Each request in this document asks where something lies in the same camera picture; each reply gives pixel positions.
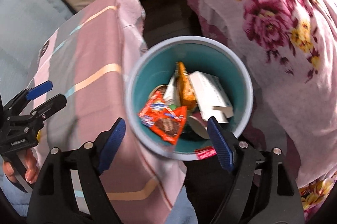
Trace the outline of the white paper box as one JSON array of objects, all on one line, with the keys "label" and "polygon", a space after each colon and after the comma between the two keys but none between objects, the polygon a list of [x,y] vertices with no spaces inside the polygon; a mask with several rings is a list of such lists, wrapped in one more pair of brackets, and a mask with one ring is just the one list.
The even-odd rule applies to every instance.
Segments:
[{"label": "white paper box", "polygon": [[202,72],[189,75],[203,120],[215,117],[219,123],[228,123],[234,116],[233,106],[219,78]]}]

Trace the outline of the orange cake wrapper bag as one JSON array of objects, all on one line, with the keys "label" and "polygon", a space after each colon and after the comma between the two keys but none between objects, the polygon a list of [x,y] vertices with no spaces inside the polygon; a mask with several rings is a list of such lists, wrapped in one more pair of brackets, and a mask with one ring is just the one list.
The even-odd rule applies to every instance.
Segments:
[{"label": "orange cake wrapper bag", "polygon": [[194,89],[191,85],[189,74],[183,62],[176,63],[177,88],[181,106],[186,106],[188,111],[194,111],[197,107],[197,100]]}]

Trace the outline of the orange snack wrapper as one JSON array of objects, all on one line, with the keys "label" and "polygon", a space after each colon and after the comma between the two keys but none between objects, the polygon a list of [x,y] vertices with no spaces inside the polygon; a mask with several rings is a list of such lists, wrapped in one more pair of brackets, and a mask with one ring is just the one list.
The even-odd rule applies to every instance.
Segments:
[{"label": "orange snack wrapper", "polygon": [[176,145],[187,121],[187,107],[170,109],[164,102],[162,93],[156,91],[146,102],[138,117],[165,142]]}]

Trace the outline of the white paper tissue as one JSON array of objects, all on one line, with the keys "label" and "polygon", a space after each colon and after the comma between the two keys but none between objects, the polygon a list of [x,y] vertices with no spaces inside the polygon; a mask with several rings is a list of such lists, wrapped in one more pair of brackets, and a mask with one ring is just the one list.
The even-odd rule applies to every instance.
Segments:
[{"label": "white paper tissue", "polygon": [[163,100],[168,106],[175,105],[177,107],[180,107],[181,105],[177,88],[177,77],[175,74],[173,74],[170,78],[170,81],[163,95]]}]

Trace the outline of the pink paper cup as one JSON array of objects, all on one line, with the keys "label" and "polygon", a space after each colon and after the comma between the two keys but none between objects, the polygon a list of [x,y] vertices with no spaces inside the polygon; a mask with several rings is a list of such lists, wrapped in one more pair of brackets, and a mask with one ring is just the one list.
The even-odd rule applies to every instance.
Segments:
[{"label": "pink paper cup", "polygon": [[209,139],[207,133],[207,122],[201,118],[200,115],[190,115],[187,119],[188,125],[191,129],[203,139]]}]

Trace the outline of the teal white trash bin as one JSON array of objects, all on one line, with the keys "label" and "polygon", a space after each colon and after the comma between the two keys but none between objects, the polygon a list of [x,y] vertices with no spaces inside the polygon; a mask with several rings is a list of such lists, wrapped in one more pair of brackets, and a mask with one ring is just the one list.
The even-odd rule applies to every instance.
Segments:
[{"label": "teal white trash bin", "polygon": [[214,117],[239,137],[253,109],[247,68],[227,46],[205,37],[167,39],[149,49],[131,71],[128,124],[150,151],[194,161],[214,148],[207,121]]}]

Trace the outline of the pink grey striped pillow cloth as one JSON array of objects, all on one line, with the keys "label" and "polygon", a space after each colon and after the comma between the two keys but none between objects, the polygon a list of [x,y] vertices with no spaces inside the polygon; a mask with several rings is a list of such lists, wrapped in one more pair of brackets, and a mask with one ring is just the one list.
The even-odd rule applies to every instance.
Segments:
[{"label": "pink grey striped pillow cloth", "polygon": [[[126,117],[124,94],[132,68],[147,46],[144,9],[138,0],[96,0],[66,21],[39,52],[31,86],[49,80],[66,107],[49,118],[34,149],[39,165],[49,150],[79,148]],[[184,164],[144,148],[130,128],[110,168],[104,189],[124,223],[188,223],[194,214],[183,182]]]}]

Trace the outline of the brown round paper lid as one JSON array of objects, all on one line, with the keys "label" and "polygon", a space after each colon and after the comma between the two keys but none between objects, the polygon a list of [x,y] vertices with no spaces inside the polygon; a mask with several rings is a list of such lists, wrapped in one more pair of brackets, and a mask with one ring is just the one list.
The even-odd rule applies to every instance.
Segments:
[{"label": "brown round paper lid", "polygon": [[164,98],[164,94],[165,94],[165,92],[166,92],[166,90],[167,90],[167,87],[168,87],[168,85],[159,85],[159,86],[155,87],[155,88],[151,91],[151,93],[148,95],[148,99],[151,99],[151,98],[153,97],[153,95],[154,95],[155,93],[157,93],[157,92],[160,93],[159,96],[160,96],[161,99],[163,99],[163,98]]}]

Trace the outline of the light blue curtain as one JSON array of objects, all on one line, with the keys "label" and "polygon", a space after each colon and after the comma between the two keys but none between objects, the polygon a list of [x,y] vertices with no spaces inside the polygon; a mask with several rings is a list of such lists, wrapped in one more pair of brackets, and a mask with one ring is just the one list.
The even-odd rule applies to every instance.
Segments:
[{"label": "light blue curtain", "polygon": [[27,87],[41,47],[72,15],[63,0],[1,0],[1,99],[4,104]]}]

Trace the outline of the pink floral bed quilt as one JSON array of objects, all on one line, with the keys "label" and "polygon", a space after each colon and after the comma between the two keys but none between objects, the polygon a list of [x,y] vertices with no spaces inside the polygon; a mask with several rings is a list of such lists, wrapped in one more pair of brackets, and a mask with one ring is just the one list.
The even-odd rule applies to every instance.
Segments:
[{"label": "pink floral bed quilt", "polygon": [[254,105],[245,136],[279,147],[305,219],[336,183],[336,0],[187,0],[205,37],[245,63]]}]

